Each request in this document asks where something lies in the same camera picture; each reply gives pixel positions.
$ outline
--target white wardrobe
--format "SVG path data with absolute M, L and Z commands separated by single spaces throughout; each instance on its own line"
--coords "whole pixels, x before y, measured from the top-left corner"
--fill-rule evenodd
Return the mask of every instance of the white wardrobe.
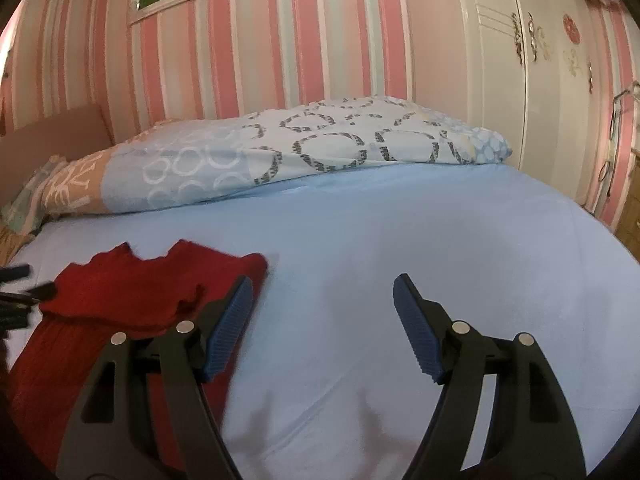
M 512 166 L 582 203 L 602 130 L 586 1 L 460 2 L 469 122 L 507 138 Z

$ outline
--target headboard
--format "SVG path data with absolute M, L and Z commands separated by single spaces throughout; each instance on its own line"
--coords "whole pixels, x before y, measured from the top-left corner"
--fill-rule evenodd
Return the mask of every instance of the headboard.
M 14 199 L 51 155 L 77 160 L 111 146 L 96 104 L 73 108 L 0 137 L 0 206 Z

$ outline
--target wardrobe handle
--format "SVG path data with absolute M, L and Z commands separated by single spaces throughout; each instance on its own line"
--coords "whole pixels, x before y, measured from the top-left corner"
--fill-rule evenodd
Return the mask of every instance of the wardrobe handle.
M 536 26 L 533 23 L 533 16 L 529 13 L 529 34 L 531 35 L 531 50 L 533 51 L 533 62 L 538 61 L 538 42 L 536 41 Z
M 591 66 L 591 59 L 587 60 L 587 67 L 589 69 L 589 94 L 593 94 L 593 66 Z
M 522 59 L 522 29 L 520 28 L 520 19 L 515 12 L 511 15 L 511 19 L 513 20 L 513 41 L 516 44 L 516 54 L 518 55 L 518 59 L 520 60 L 520 65 L 523 65 L 524 60 Z

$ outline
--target wardrobe door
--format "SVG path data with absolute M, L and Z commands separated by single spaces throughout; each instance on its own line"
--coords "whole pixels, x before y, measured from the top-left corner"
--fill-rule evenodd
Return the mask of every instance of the wardrobe door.
M 602 141 L 603 132 L 608 133 L 609 131 L 610 117 L 606 112 L 602 112 L 604 86 L 600 71 L 603 68 L 601 63 L 603 57 L 599 51 L 598 29 L 593 21 L 593 10 L 586 0 L 574 1 L 578 9 L 578 22 L 582 27 L 579 30 L 582 36 L 584 55 L 586 56 L 586 81 L 583 81 L 583 84 L 586 85 L 588 92 L 589 109 L 582 168 L 575 196 L 575 201 L 584 206 L 589 199 L 590 186 L 594 174 L 600 170 L 600 168 L 595 167 L 598 147 Z
M 551 0 L 518 0 L 524 28 L 527 108 L 520 169 L 551 184 L 560 118 L 559 52 Z
M 525 113 L 524 47 L 516 0 L 460 0 L 465 17 L 468 117 L 501 133 L 513 149 L 507 163 L 520 164 Z
M 584 0 L 551 0 L 551 3 L 561 61 L 560 120 L 551 185 L 580 202 L 584 199 L 578 196 L 582 167 L 585 158 L 593 160 L 590 152 L 595 150 L 598 137 L 593 124 L 590 127 L 590 110 L 596 107 L 595 103 L 591 106 L 593 90 L 590 93 L 593 63 L 597 62 L 595 37 Z

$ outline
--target decorative flower decal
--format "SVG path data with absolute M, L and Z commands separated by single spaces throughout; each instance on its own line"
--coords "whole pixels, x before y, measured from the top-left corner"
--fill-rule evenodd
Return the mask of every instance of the decorative flower decal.
M 564 51 L 564 62 L 569 68 L 569 73 L 576 77 L 578 72 L 582 73 L 582 67 L 580 66 L 580 57 L 577 50 L 572 48 L 571 50 Z
M 564 30 L 571 42 L 574 45 L 580 45 L 580 30 L 578 30 L 574 19 L 568 14 L 565 14 L 562 22 L 564 23 Z
M 554 46 L 546 40 L 545 29 L 538 26 L 536 29 L 536 38 L 540 47 L 542 47 L 542 55 L 547 61 L 551 61 L 554 54 Z

